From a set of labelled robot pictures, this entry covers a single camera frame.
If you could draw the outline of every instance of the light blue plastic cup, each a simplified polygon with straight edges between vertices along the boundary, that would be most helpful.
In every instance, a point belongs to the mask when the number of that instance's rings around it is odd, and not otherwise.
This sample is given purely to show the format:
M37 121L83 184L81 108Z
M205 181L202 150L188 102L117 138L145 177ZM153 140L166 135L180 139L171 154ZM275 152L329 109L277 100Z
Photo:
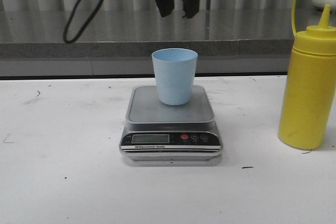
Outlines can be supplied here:
M152 54L156 87L161 102L187 103L192 94L197 53L184 48L166 48Z

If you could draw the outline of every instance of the table surface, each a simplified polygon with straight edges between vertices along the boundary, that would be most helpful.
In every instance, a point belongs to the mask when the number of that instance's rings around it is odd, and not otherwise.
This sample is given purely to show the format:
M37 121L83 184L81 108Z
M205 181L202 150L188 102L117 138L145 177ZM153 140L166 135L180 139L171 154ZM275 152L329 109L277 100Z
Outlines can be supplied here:
M277 137L286 76L194 83L224 151L186 163L119 152L131 91L152 78L0 81L0 223L334 223L336 107L308 152Z

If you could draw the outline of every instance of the bottle nozzle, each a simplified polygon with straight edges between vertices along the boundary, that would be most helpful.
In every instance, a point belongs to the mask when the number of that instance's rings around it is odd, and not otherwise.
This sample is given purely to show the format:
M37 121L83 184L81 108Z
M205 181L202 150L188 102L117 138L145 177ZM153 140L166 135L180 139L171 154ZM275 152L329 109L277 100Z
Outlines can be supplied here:
M328 28L329 27L329 17L330 17L330 5L325 5L324 10L319 22L320 28Z
M296 6L296 0L293 0L291 20L292 20L292 30L293 30L294 36L296 34L296 27L295 27L295 6Z

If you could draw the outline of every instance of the digital kitchen scale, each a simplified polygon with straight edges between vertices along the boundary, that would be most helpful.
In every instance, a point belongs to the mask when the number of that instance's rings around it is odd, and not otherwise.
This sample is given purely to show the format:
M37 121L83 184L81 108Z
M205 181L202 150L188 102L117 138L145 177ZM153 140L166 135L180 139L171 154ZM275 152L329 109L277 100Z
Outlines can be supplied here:
M162 103L156 86L133 89L120 152L133 160L207 160L223 149L212 107L201 86L179 106Z

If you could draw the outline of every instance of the red button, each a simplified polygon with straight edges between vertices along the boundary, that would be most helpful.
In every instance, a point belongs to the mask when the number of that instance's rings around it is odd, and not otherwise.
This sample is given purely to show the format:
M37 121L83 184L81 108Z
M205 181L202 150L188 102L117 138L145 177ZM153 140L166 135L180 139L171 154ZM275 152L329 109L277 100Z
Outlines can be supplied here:
M189 136L188 136L187 134L182 134L182 135L181 135L181 138L182 138L182 139L188 139Z

